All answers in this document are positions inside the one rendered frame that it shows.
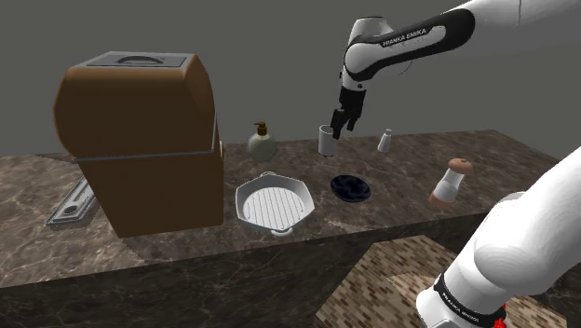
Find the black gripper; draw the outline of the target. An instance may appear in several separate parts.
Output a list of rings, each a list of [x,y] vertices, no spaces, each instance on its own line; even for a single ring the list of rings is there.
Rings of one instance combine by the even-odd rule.
[[[346,129],[353,131],[361,116],[366,89],[352,90],[341,87],[339,102],[342,109],[334,109],[331,118],[332,138],[339,139],[346,122]]]

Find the white cup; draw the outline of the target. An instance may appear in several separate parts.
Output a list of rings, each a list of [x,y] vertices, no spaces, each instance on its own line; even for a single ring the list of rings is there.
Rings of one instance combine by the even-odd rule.
[[[333,128],[321,125],[318,130],[318,153],[324,157],[333,157],[338,141],[333,138]]]

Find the black plate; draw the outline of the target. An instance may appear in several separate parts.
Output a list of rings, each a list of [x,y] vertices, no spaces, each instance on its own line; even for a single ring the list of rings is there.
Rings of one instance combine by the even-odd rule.
[[[337,175],[331,179],[331,191],[345,202],[362,202],[371,196],[370,186],[353,175]]]

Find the green soap dispenser bottle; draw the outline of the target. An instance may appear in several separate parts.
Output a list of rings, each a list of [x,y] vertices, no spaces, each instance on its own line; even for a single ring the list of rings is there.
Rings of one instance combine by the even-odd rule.
[[[277,152],[276,139],[268,134],[264,121],[255,122],[256,132],[248,139],[249,155],[256,161],[268,161]]]

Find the white grill pan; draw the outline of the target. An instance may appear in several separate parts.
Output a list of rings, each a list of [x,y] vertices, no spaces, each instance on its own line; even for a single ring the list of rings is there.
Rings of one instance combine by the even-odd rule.
[[[236,189],[236,215],[245,225],[277,237],[293,232],[315,209],[306,184],[265,171]]]

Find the brown and white pepper mill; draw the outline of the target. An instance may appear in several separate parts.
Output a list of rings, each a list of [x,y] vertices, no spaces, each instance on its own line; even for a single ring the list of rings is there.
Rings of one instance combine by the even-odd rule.
[[[472,171],[473,165],[467,159],[451,159],[448,162],[448,169],[431,192],[428,198],[429,203],[440,210],[449,210],[459,192],[461,183]]]

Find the brown bread box appliance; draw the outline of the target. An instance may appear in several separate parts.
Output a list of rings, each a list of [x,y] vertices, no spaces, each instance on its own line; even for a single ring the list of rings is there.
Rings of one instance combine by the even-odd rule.
[[[223,144],[196,54],[108,51],[70,67],[53,119],[118,237],[223,224]]]

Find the grey metal tray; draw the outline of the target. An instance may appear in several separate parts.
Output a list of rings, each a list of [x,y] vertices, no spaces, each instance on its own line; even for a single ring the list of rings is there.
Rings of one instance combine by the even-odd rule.
[[[94,207],[97,198],[88,180],[82,176],[59,206],[45,221],[46,226],[59,226],[83,220]]]

